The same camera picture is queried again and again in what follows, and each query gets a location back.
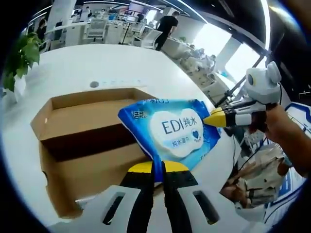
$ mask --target black pants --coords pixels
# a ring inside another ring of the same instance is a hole
[[[155,40],[155,44],[157,44],[156,46],[156,50],[160,51],[161,48],[163,47],[167,37],[169,37],[169,35],[162,33],[156,40]]]

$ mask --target cardboard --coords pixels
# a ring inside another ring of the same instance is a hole
[[[134,88],[74,93],[51,98],[34,117],[46,189],[60,217],[79,216],[75,200],[120,184],[131,166],[148,160],[117,114],[149,98]]]

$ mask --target green plant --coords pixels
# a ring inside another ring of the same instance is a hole
[[[180,37],[179,39],[180,39],[182,42],[186,42],[186,40],[187,40],[184,36]]]
[[[34,62],[39,64],[39,46],[41,40],[36,33],[22,34],[12,46],[3,70],[3,87],[14,92],[14,77],[21,78],[28,73],[28,67],[32,68]]]

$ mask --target wet wipes package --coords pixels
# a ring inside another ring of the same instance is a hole
[[[155,165],[162,180],[162,162],[176,161],[193,169],[220,138],[215,127],[203,124],[209,116],[198,100],[142,100],[119,111],[123,125]]]

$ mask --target man in black shirt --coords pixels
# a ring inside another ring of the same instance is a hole
[[[177,16],[179,16],[179,12],[175,11],[172,16],[164,16],[156,24],[157,30],[162,32],[162,34],[155,40],[155,43],[157,44],[157,51],[161,50],[167,37],[169,37],[176,30],[178,25],[178,20],[176,19]]]

